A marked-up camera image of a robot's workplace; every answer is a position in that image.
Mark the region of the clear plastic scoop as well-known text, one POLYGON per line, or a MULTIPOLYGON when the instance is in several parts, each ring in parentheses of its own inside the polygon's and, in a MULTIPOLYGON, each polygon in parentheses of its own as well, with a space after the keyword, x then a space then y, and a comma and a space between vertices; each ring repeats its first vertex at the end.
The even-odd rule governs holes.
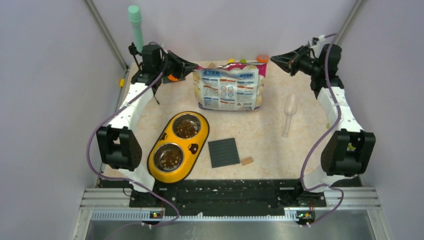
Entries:
POLYGON ((297 95, 292 93, 286 97, 283 111, 285 114, 285 121, 282 128, 282 137, 287 138, 290 131, 292 117, 297 113, 298 98, 297 95))

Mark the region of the pink pet food bag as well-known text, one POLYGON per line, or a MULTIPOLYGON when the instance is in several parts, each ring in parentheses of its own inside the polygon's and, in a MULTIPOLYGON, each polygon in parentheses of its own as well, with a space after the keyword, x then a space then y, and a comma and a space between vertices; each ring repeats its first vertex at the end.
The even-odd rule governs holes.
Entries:
POLYGON ((193 71, 194 95, 204 110, 256 111, 263 102, 267 64, 232 62, 193 71))

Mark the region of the yellow double pet bowl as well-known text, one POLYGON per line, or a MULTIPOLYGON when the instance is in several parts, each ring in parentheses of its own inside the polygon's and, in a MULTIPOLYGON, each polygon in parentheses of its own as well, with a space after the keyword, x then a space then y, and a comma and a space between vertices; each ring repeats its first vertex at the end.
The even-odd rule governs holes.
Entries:
POLYGON ((193 170, 210 133, 207 119, 195 111, 174 115, 147 158, 153 178, 165 184, 184 180, 193 170))

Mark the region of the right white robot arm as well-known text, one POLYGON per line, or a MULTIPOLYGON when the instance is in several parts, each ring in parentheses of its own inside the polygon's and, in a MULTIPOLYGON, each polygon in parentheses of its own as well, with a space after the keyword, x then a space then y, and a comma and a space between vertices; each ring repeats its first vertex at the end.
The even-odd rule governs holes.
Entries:
POLYGON ((337 75, 342 48, 331 42, 315 56, 315 46, 326 38, 325 35, 314 37, 307 45, 270 57, 271 62, 290 76, 298 72, 310 76, 310 88, 329 125, 302 164, 301 187, 293 192, 293 200, 299 206, 307 206, 314 194, 334 183, 363 174, 376 144, 375 134, 365 131, 354 117, 345 86, 337 75))

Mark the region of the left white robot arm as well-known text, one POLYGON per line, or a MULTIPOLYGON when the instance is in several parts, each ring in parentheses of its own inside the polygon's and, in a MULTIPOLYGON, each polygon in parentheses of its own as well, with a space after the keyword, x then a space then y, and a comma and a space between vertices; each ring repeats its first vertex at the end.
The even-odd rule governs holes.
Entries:
POLYGON ((142 193, 141 200, 154 207, 160 202, 161 194, 153 188, 155 179, 141 166, 143 151, 134 129, 163 78, 172 76, 182 80, 199 69, 199 65, 165 50, 156 42, 144 46, 131 43, 128 50, 133 58, 141 57, 141 61, 136 61, 138 70, 117 112, 95 134, 102 163, 122 173, 133 189, 142 193))

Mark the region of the orange tape dispenser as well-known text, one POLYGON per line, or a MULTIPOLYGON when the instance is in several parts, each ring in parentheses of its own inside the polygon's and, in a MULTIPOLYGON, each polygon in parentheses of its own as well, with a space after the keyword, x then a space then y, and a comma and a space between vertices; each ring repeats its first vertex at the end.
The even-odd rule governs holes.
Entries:
POLYGON ((178 77, 175 77, 174 75, 170 74, 170 75, 167 76, 167 79, 171 82, 179 82, 179 81, 182 81, 184 78, 178 78, 178 77))

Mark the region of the orange semicircle container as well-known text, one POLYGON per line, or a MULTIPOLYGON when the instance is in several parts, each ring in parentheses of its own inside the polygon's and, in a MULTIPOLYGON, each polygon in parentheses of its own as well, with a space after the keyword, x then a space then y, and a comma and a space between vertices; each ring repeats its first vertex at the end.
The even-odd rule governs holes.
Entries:
POLYGON ((258 63, 267 64, 269 62, 270 57, 268 55, 258 55, 256 57, 256 61, 258 63))

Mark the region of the green microphone on tripod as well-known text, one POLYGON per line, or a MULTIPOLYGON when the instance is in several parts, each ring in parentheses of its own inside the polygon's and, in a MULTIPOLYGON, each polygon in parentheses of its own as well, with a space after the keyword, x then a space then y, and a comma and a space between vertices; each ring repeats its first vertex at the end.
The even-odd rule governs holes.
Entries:
POLYGON ((163 76, 164 53, 162 47, 157 43, 144 44, 142 15, 138 6, 131 5, 128 7, 128 20, 134 37, 133 42, 128 46, 128 51, 137 66, 137 72, 131 79, 131 87, 144 84, 144 89, 128 102, 133 104, 144 97, 148 91, 152 92, 153 98, 156 97, 163 76))

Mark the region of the dark grey square baseplate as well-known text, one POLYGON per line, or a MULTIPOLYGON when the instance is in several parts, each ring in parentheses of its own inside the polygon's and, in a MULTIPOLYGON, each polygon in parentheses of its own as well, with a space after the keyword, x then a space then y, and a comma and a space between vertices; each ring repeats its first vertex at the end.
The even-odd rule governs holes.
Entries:
POLYGON ((208 149, 213 169, 240 164, 235 138, 209 141, 208 149))

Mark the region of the small wooden block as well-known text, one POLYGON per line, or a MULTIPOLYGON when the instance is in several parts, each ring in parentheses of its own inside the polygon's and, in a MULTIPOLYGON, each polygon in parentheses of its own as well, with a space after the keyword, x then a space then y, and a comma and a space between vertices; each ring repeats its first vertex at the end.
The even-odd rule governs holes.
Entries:
POLYGON ((252 157, 247 157, 247 158, 244 158, 244 159, 242 159, 242 160, 240 161, 240 163, 241 163, 243 166, 246 166, 246 165, 252 164, 253 162, 254 162, 254 159, 253 159, 252 157))

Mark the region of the yellow clip on frame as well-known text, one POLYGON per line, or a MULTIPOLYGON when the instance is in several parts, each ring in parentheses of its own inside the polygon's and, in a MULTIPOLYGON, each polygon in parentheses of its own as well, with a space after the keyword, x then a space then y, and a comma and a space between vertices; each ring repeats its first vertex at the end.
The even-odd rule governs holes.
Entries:
POLYGON ((120 81, 119 81, 119 87, 120 88, 123 88, 125 86, 125 79, 124 78, 122 78, 120 81))

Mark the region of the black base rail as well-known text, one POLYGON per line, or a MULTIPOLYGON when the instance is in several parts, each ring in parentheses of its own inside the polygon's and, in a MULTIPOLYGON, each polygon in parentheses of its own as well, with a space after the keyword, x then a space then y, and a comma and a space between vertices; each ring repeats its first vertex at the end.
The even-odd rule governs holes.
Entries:
POLYGON ((101 180, 99 187, 131 189, 131 208, 153 208, 152 218, 176 214, 206 217, 282 216, 286 207, 326 207, 324 193, 310 193, 302 189, 296 179, 233 179, 183 180, 165 184, 156 182, 153 192, 137 192, 127 181, 101 180))

